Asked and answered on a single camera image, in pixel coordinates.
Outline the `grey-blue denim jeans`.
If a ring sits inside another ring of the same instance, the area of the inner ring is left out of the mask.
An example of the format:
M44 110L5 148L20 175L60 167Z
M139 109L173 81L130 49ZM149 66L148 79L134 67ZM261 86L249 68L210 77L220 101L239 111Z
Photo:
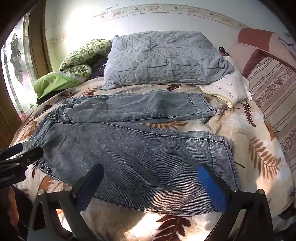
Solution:
M202 164L228 185L240 186L228 141L151 124L216 114L202 93L153 90L73 98L47 114L23 147L41 147L36 166L69 185L101 164L104 177L95 197L102 201L162 215L205 214L214 206L198 179Z

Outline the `leaf pattern fleece blanket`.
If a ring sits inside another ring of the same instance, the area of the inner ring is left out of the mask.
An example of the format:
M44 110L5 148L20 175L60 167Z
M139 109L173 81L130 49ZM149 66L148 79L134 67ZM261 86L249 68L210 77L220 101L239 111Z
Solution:
M200 88L188 84L144 84L100 91L102 84L102 77L86 81L78 87L64 90L34 108L35 111L18 129L10 146L29 140L46 114L67 99L98 94L146 93L155 89L201 92ZM288 164L290 161L287 163L272 127L254 101L238 102L233 108L228 108L225 102L217 97L206 95L206 99L214 108L222 110L222 114L212 117L206 123L201 120L186 120L143 125L179 132L203 130L228 139L242 190L255 192L257 189L263 189L267 195L274 231L285 230L295 222L295 214L292 214L291 218L283 219L278 215L295 203L295 188ZM36 197L39 189L54 192L62 190L66 185L33 165L26 171L26 177L25 181L16 186L31 200ZM160 231L165 230L157 230L163 223L157 222L162 215L145 214L96 199L82 212L82 216L94 231L104 235L107 240L154 240ZM180 240L204 240L220 216L221 213L211 212L187 217L191 226L183 225L185 236L178 232L176 234Z

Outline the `green patterned quilt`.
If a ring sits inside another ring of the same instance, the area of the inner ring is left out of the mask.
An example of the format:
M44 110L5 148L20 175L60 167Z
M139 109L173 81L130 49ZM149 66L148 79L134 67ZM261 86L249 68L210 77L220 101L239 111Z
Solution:
M86 81L92 73L91 62L96 57L99 61L107 58L111 46L110 40L93 39L70 53L57 71L52 71L37 79L34 84L37 99L41 99L54 91L75 87Z

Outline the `dark purple cloth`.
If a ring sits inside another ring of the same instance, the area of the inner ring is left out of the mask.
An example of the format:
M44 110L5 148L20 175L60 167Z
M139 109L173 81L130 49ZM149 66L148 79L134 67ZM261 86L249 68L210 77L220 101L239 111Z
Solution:
M88 79L102 77L104 75L104 69L106 67L107 57L102 55L96 55L89 61L91 67L91 75Z

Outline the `white floral pillow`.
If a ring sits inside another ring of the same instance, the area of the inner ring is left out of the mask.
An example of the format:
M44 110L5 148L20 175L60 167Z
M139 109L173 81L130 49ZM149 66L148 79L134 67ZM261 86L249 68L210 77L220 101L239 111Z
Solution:
M222 79L207 85L198 85L202 92L218 97L224 101L229 108L243 100L251 101L252 94L249 89L248 80L240 73L238 67L231 57L223 56L234 67L234 71L226 74Z

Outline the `striped pink sofa cushion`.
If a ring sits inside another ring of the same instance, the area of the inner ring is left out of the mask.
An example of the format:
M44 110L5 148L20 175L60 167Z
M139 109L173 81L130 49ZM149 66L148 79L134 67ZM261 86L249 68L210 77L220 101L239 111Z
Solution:
M295 172L295 71L265 57L247 79L254 101L275 132L291 171Z

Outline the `grey quilted pillow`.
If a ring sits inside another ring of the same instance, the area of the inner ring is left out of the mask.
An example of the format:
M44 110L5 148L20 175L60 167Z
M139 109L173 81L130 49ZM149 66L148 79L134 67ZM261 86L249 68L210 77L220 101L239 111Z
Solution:
M151 31L116 35L102 90L138 84L210 84L234 66L201 32Z

